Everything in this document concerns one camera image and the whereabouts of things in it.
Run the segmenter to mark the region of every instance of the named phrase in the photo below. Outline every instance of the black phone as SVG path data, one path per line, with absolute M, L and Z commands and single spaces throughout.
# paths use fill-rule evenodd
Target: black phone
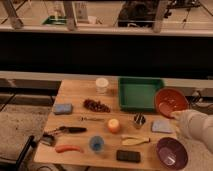
M 116 158 L 119 161 L 134 163 L 139 163 L 141 161 L 141 155 L 138 151 L 117 150 Z

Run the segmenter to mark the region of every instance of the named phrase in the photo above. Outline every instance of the sponge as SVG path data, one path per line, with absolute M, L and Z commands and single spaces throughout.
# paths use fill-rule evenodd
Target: sponge
M 55 104 L 53 106 L 53 113 L 56 115 L 71 114 L 72 104 Z
M 152 124 L 152 132 L 173 133 L 168 120 L 155 120 Z

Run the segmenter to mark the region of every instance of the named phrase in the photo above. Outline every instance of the wooden table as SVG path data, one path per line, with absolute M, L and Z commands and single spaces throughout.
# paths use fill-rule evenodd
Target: wooden table
M 118 103 L 117 82 L 110 81 L 108 91 L 105 95 L 96 92 L 95 80 L 64 80 L 60 86 L 56 103 L 72 103 L 74 109 L 71 115 L 54 115 L 50 113 L 44 131 L 54 130 L 60 126 L 81 126 L 88 129 L 87 132 L 79 134 L 61 134 L 57 136 L 56 145 L 70 144 L 78 145 L 84 149 L 84 153 L 68 151 L 56 153 L 54 147 L 39 144 L 34 161 L 40 163 L 71 164 L 96 167 L 113 167 L 129 169 L 151 169 L 166 170 L 160 163 L 156 155 L 156 143 L 162 137 L 176 138 L 176 133 L 163 134 L 150 131 L 151 123 L 155 119 L 165 119 L 161 115 L 145 115 L 146 123 L 141 129 L 137 130 L 132 124 L 133 115 L 120 111 Z M 83 101 L 87 98 L 100 100 L 110 106 L 110 113 L 96 113 L 83 107 Z M 82 121 L 82 117 L 99 118 L 104 121 Z M 111 118 L 117 118 L 122 126 L 118 134 L 108 131 L 106 123 Z M 151 138 L 151 143 L 122 146 L 121 134 L 138 134 Z M 100 135 L 103 137 L 105 145 L 100 153 L 94 153 L 89 147 L 89 140 L 92 136 Z M 140 163 L 120 162 L 116 160 L 116 150 L 139 151 L 142 156 Z

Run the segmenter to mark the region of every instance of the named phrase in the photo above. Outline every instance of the tongs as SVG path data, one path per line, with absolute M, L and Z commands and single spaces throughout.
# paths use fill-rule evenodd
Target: tongs
M 143 137 L 140 135 L 122 134 L 121 135 L 122 145 L 131 146 L 139 145 L 142 143 L 149 143 L 151 140 L 148 137 Z

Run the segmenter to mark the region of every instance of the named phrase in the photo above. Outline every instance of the blue cup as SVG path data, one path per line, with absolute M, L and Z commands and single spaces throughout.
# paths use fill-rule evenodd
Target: blue cup
M 90 139 L 89 146 L 94 152 L 99 152 L 103 149 L 104 140 L 101 136 L 94 136 Z

